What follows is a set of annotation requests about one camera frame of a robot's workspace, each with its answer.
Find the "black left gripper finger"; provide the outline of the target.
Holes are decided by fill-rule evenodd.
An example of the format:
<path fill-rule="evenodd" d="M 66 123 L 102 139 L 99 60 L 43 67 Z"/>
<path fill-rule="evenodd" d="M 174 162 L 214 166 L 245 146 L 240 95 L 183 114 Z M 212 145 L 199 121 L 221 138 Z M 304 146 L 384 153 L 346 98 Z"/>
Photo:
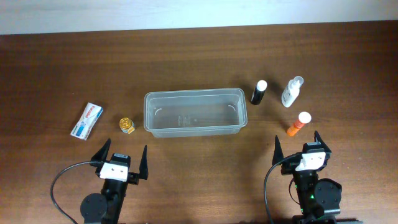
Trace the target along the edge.
<path fill-rule="evenodd" d="M 147 180 L 148 176 L 149 176 L 149 168 L 147 164 L 147 145 L 145 145 L 139 165 L 139 178 Z"/>
<path fill-rule="evenodd" d="M 104 162 L 108 156 L 109 148 L 111 145 L 111 139 L 109 138 L 103 147 L 91 158 L 91 161 Z"/>

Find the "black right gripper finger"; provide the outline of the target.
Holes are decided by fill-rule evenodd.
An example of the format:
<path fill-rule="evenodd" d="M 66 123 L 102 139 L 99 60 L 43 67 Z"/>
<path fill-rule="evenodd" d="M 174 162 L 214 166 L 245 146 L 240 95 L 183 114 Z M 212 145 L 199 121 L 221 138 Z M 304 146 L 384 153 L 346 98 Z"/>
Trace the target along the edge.
<path fill-rule="evenodd" d="M 272 165 L 273 166 L 280 164 L 284 160 L 284 155 L 282 152 L 282 148 L 281 148 L 278 136 L 275 136 L 274 141 L 275 141 L 275 146 L 274 146 L 274 154 L 272 157 Z"/>
<path fill-rule="evenodd" d="M 320 134 L 318 133 L 318 131 L 314 132 L 314 140 L 315 142 L 319 142 L 320 145 L 322 146 L 322 148 L 324 148 L 324 151 L 327 154 L 331 154 L 331 150 L 330 148 L 326 145 L 326 143 L 322 140 L 322 138 L 320 137 Z"/>

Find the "orange bottle white cap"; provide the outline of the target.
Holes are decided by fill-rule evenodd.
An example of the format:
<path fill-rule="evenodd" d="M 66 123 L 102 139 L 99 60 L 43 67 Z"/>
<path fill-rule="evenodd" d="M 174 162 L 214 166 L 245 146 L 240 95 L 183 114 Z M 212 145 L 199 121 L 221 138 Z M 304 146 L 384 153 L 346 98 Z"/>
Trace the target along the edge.
<path fill-rule="evenodd" d="M 286 133 L 289 136 L 294 136 L 300 129 L 302 129 L 306 124 L 311 122 L 312 116 L 309 112 L 303 111 L 298 115 L 297 120 L 288 128 Z"/>

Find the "white Panadol box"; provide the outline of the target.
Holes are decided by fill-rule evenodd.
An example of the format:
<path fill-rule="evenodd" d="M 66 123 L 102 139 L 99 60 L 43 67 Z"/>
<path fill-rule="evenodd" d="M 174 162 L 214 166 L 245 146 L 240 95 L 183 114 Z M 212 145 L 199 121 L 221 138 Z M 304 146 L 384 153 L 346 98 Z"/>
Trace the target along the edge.
<path fill-rule="evenodd" d="M 88 103 L 70 135 L 86 141 L 102 112 L 101 106 Z"/>

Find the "white spray bottle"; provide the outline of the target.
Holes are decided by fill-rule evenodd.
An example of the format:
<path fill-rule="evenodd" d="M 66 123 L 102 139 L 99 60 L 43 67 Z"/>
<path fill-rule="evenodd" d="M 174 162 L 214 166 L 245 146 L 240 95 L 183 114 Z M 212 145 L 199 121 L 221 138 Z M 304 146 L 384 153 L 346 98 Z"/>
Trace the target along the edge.
<path fill-rule="evenodd" d="M 300 87 L 303 85 L 304 79 L 301 76 L 296 76 L 291 79 L 281 95 L 282 104 L 288 108 L 296 100 L 300 93 Z"/>

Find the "dark bottle white cap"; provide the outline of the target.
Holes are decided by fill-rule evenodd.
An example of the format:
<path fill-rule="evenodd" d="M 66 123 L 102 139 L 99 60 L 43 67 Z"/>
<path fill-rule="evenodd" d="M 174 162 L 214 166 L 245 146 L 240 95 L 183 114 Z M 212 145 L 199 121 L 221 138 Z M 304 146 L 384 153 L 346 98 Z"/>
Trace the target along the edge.
<path fill-rule="evenodd" d="M 253 105 L 258 105 L 262 101 L 266 89 L 267 82 L 265 80 L 259 80 L 251 97 L 251 103 Z"/>

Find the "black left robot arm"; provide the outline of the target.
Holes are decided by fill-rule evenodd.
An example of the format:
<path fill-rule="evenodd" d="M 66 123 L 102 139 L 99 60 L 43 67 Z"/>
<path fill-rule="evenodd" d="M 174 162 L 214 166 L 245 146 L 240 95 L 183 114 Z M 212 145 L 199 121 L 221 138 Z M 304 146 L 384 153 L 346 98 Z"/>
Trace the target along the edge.
<path fill-rule="evenodd" d="M 144 147 L 139 172 L 131 172 L 131 157 L 114 153 L 107 159 L 111 140 L 91 158 L 90 165 L 95 167 L 95 174 L 104 180 L 101 192 L 86 196 L 80 213 L 85 223 L 117 224 L 128 185 L 137 185 L 149 176 L 147 165 L 147 147 Z"/>

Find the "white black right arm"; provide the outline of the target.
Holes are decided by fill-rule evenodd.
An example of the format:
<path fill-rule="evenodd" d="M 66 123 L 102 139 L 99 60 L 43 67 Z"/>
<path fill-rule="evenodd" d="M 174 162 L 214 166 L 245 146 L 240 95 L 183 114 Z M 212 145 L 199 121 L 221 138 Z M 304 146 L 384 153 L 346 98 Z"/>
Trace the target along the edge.
<path fill-rule="evenodd" d="M 282 175 L 292 176 L 290 184 L 295 185 L 297 203 L 302 213 L 292 217 L 293 223 L 361 223 L 356 219 L 338 220 L 336 218 L 341 213 L 342 186 L 334 180 L 318 177 L 318 172 L 327 166 L 330 156 L 330 148 L 317 131 L 314 132 L 313 142 L 305 143 L 301 152 L 287 157 L 283 155 L 279 138 L 275 137 L 272 167 L 264 178 L 264 195 L 267 194 L 269 175 L 277 166 L 281 166 Z"/>

